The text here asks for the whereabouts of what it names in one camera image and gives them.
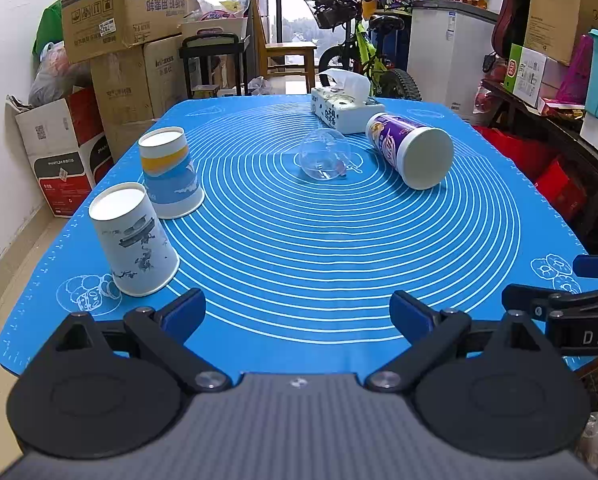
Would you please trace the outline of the clear plastic cup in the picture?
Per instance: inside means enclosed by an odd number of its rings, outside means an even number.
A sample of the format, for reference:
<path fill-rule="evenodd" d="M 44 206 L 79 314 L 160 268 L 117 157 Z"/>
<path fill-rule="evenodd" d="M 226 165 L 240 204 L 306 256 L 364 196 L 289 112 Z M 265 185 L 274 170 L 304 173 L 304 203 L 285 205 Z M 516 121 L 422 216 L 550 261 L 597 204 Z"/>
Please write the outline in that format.
<path fill-rule="evenodd" d="M 329 181 L 345 177 L 353 168 L 348 139 L 339 131 L 319 128 L 309 132 L 298 149 L 301 170 L 311 179 Z"/>

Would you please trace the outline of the white ink-print paper cup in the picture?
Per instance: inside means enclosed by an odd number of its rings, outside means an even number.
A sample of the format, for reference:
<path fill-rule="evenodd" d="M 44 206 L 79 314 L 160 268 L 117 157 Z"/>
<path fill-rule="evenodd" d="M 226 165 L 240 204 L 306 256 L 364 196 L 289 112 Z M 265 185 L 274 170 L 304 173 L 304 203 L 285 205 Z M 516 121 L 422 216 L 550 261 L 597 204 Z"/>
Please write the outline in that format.
<path fill-rule="evenodd" d="M 162 289 L 180 266 L 146 188 L 124 182 L 106 188 L 88 206 L 116 287 L 145 297 Z"/>

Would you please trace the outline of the purple white paper cup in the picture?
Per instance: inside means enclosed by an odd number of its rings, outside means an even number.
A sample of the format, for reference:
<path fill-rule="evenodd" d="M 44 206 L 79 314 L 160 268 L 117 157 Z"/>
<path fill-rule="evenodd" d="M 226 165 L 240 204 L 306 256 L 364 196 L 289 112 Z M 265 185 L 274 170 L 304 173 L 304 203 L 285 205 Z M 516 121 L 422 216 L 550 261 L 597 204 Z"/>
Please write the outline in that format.
<path fill-rule="evenodd" d="M 370 144 L 413 190 L 434 188 L 451 169 L 454 144 L 443 129 L 383 112 L 369 118 L 365 133 Z"/>

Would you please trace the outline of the blue yellow paper cup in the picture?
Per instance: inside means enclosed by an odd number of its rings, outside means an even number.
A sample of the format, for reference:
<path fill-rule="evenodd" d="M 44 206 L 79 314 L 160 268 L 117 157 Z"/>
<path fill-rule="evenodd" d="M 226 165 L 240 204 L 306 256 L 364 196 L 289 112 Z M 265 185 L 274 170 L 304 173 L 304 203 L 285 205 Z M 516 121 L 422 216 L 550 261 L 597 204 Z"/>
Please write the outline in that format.
<path fill-rule="evenodd" d="M 160 219 L 177 219 L 198 209 L 204 194 L 190 157 L 185 131 L 164 127 L 138 140 L 144 185 Z"/>

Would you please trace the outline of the green white product box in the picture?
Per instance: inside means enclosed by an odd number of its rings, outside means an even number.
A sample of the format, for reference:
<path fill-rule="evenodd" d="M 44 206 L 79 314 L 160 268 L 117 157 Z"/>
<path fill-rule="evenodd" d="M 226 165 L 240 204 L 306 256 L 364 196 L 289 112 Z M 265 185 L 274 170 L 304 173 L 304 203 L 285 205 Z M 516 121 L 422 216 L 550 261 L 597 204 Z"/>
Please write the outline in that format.
<path fill-rule="evenodd" d="M 540 99 L 555 99 L 568 67 L 543 53 L 512 44 L 504 88 L 533 108 Z"/>

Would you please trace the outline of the blue silicone baking mat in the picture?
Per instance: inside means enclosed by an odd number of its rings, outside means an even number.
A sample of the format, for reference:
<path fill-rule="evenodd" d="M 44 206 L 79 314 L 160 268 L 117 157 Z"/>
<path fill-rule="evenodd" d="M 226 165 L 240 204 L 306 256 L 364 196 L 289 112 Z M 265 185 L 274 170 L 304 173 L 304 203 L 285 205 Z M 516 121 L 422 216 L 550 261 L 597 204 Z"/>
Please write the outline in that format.
<path fill-rule="evenodd" d="M 162 125 L 185 131 L 206 197 L 164 222 L 180 267 L 145 304 L 201 289 L 207 314 L 188 346 L 232 376 L 366 375 L 407 346 L 389 315 L 398 289 L 477 320 L 503 315 L 509 284 L 598 289 L 572 274 L 583 248 L 561 216 L 480 133 L 438 104 L 386 107 L 452 137 L 440 185 L 409 188 L 364 134 L 346 176 L 308 178 L 297 152 L 318 120 L 306 96 L 171 108 Z"/>

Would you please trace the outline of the red white cardboard box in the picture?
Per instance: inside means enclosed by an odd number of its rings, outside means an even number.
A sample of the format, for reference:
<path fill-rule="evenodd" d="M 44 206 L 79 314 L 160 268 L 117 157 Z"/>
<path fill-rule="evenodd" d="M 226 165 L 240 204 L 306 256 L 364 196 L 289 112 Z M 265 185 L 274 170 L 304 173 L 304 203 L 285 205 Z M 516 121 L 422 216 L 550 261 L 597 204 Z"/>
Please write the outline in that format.
<path fill-rule="evenodd" d="M 93 88 L 32 107 L 6 96 L 52 213 L 69 218 L 113 166 Z"/>

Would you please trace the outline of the tall brown cardboard box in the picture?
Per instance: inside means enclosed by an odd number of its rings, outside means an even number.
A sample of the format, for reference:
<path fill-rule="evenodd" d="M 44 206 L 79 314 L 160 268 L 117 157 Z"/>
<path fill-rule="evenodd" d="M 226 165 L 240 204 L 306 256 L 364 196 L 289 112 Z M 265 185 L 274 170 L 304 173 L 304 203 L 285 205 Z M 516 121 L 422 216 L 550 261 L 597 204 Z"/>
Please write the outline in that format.
<path fill-rule="evenodd" d="M 598 0 L 530 0 L 523 45 L 568 66 L 592 29 L 598 29 Z"/>

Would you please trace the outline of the white chest freezer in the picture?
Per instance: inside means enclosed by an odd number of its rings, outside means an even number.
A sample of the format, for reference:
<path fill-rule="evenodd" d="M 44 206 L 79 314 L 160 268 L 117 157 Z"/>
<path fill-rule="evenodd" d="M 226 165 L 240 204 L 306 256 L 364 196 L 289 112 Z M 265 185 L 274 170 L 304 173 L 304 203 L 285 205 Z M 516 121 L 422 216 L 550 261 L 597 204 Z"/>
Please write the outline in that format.
<path fill-rule="evenodd" d="M 423 101 L 442 104 L 471 125 L 490 118 L 474 111 L 474 99 L 496 21 L 496 13 L 467 3 L 414 3 L 407 71 Z"/>

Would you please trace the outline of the white patterned tissue box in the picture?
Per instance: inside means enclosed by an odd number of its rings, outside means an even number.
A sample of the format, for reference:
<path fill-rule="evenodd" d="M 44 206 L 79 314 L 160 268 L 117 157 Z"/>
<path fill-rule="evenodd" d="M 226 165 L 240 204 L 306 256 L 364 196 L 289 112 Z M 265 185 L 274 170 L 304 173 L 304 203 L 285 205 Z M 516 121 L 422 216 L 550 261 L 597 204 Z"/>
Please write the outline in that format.
<path fill-rule="evenodd" d="M 364 132 L 370 118 L 386 108 L 370 95 L 370 80 L 341 68 L 320 73 L 332 86 L 311 90 L 311 110 L 329 128 L 342 134 Z"/>

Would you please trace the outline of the lower brown cardboard box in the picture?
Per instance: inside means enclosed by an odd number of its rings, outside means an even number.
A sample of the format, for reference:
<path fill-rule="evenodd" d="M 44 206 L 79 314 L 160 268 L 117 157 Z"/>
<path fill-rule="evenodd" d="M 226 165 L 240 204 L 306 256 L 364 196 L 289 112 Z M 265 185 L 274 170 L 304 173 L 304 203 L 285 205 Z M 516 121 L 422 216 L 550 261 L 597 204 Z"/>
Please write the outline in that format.
<path fill-rule="evenodd" d="M 172 106 L 187 99 L 180 35 L 90 60 L 98 110 L 114 160 Z"/>

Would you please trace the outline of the grey plastic bag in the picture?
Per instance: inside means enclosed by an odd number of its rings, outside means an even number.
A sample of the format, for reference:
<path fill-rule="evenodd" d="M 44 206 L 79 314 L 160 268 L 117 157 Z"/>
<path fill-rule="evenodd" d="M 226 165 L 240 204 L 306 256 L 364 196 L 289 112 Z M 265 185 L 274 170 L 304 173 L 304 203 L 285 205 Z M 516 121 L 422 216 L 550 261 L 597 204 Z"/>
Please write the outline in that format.
<path fill-rule="evenodd" d="M 71 63 L 64 42 L 49 42 L 44 47 L 41 63 L 32 82 L 29 104 L 33 107 L 64 99 L 73 88 L 86 88 L 92 84 L 89 62 Z"/>

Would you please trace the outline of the green black bicycle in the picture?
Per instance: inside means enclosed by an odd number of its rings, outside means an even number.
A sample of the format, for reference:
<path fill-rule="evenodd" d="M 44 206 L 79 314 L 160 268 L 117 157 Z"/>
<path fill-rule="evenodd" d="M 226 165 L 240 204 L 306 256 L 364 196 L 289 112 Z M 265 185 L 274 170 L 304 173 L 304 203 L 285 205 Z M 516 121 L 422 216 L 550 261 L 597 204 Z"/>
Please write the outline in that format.
<path fill-rule="evenodd" d="M 396 67 L 384 54 L 384 37 L 406 29 L 403 13 L 363 15 L 365 3 L 378 0 L 305 0 L 320 29 L 346 30 L 344 40 L 328 48 L 320 56 L 318 76 L 324 87 L 334 78 L 326 74 L 330 68 L 341 68 L 366 77 L 370 94 L 380 98 L 419 101 L 421 95 L 413 77 Z"/>

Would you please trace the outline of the wooden chair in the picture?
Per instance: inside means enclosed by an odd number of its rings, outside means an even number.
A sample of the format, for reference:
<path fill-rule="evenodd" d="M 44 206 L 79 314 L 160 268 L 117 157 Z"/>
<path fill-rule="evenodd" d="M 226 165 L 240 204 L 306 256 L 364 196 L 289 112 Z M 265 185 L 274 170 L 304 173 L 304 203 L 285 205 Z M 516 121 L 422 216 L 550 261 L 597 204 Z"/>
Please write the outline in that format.
<path fill-rule="evenodd" d="M 303 76 L 306 92 L 311 93 L 316 85 L 315 52 L 316 45 L 311 41 L 268 42 L 265 38 L 263 20 L 259 11 L 259 0 L 251 0 L 254 38 L 256 38 L 256 62 L 264 79 L 278 78 L 287 75 Z M 299 55 L 303 58 L 301 65 L 280 64 L 271 66 L 273 58 L 285 58 Z"/>

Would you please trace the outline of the large top cardboard box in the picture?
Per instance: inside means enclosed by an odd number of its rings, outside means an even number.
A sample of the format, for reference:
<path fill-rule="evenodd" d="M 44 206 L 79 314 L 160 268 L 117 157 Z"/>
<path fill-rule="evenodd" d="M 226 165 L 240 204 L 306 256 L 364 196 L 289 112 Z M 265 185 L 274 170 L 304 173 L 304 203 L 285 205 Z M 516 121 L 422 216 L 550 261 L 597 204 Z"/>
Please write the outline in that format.
<path fill-rule="evenodd" d="M 172 36 L 186 0 L 61 0 L 64 47 L 70 62 Z"/>

